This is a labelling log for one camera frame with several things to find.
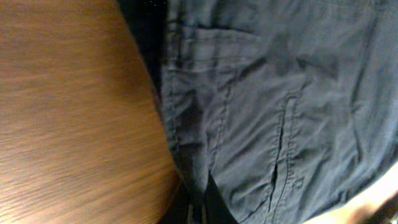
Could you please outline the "navy blue shorts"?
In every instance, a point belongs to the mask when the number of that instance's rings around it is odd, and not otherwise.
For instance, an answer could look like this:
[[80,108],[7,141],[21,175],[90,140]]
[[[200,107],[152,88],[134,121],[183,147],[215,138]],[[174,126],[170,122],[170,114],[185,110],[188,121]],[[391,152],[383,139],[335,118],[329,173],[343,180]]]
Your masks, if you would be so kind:
[[119,7],[208,223],[363,222],[396,192],[396,1]]

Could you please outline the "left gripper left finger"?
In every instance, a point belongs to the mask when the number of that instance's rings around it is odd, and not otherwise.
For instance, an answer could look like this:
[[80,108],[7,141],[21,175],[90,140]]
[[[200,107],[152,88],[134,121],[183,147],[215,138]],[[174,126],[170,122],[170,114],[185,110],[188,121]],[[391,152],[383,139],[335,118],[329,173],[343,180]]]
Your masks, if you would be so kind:
[[194,205],[183,183],[179,183],[172,202],[158,224],[208,224],[205,201]]

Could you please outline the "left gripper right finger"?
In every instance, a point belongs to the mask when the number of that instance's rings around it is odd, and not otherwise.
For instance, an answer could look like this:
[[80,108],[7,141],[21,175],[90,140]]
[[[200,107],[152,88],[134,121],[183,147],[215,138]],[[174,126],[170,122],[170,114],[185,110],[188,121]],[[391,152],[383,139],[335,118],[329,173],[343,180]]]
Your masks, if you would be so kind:
[[364,224],[397,224],[397,194],[388,199]]

